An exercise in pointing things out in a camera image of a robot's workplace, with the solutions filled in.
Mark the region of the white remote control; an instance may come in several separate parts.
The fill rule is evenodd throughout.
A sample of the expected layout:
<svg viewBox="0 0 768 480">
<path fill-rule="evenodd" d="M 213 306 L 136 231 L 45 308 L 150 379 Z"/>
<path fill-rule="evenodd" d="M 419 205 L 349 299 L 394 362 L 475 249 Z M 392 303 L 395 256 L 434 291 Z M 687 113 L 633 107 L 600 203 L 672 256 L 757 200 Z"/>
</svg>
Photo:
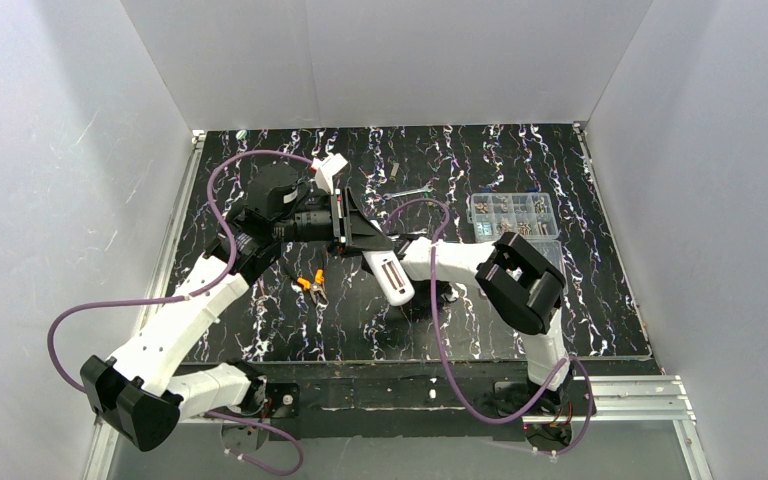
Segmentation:
<svg viewBox="0 0 768 480">
<path fill-rule="evenodd" d="M 402 306 L 414 297 L 413 285 L 393 251 L 364 252 L 363 258 L 391 306 Z"/>
</svg>

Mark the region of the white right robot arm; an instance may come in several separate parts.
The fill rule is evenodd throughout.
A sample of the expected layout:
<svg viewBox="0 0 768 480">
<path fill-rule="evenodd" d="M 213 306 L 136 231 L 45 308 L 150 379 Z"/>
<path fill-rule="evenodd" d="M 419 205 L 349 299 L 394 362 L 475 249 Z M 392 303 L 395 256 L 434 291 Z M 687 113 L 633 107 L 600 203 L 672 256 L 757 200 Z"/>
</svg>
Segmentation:
<svg viewBox="0 0 768 480">
<path fill-rule="evenodd" d="M 480 289 L 500 318 L 521 334 L 529 383 L 546 384 L 549 395 L 561 395 L 570 382 L 570 365 L 553 370 L 567 357 L 561 332 L 566 280 L 536 247 L 511 232 L 472 244 L 402 234 L 396 245 L 412 281 L 436 278 Z"/>
</svg>

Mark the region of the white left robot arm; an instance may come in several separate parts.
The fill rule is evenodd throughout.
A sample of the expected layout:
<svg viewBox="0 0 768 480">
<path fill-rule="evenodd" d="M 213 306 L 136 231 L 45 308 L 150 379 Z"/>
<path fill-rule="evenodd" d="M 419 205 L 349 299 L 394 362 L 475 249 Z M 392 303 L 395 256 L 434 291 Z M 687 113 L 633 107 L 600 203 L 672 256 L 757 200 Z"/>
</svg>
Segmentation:
<svg viewBox="0 0 768 480">
<path fill-rule="evenodd" d="M 108 358 L 91 356 L 80 376 L 93 411 L 139 450 L 163 443 L 180 420 L 261 400 L 264 377 L 242 361 L 179 376 L 196 341 L 281 256 L 283 244 L 328 242 L 343 257 L 362 256 L 394 306 L 414 294 L 393 242 L 369 220 L 335 176 L 346 159 L 313 161 L 313 186 L 287 164 L 254 177 L 247 195 L 220 216 L 222 232 L 181 286 Z"/>
</svg>

